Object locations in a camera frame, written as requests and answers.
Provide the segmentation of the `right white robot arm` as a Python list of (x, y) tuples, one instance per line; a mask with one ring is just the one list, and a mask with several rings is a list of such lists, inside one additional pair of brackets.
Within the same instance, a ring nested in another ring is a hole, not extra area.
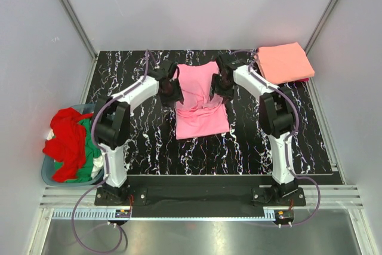
[(287, 91), (260, 76), (251, 64), (246, 65), (233, 54), (220, 54), (215, 62), (218, 72), (212, 75), (210, 97), (232, 100), (238, 85), (254, 96), (259, 103), (258, 122), (268, 136), (272, 151), (271, 190), (274, 203), (284, 205), (298, 188), (292, 159), (292, 136), (298, 131), (298, 113)]

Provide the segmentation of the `pink t shirt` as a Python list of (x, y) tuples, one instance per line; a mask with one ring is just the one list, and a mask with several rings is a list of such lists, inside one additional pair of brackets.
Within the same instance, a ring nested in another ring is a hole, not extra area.
[(210, 97), (212, 76), (218, 73), (216, 62), (201, 66), (178, 66), (183, 103), (175, 106), (177, 140), (227, 133), (230, 125), (223, 99)]

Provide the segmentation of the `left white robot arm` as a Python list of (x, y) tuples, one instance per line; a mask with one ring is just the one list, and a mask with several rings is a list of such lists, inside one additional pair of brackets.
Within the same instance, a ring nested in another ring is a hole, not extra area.
[(163, 106), (183, 103), (180, 69), (166, 62), (156, 69), (145, 68), (145, 74), (133, 85), (96, 101), (91, 126), (91, 138), (104, 156), (104, 184), (109, 187), (108, 198), (117, 205), (124, 204), (129, 190), (124, 170), (123, 146), (130, 136), (130, 117), (135, 108), (151, 97), (158, 96)]

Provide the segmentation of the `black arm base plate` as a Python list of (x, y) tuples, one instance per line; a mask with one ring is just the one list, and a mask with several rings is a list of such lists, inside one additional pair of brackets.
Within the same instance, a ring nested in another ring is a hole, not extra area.
[(145, 206), (157, 201), (247, 202), (265, 206), (306, 206), (297, 181), (278, 186), (270, 175), (133, 176), (120, 188), (103, 184), (96, 191), (95, 205), (133, 203)]

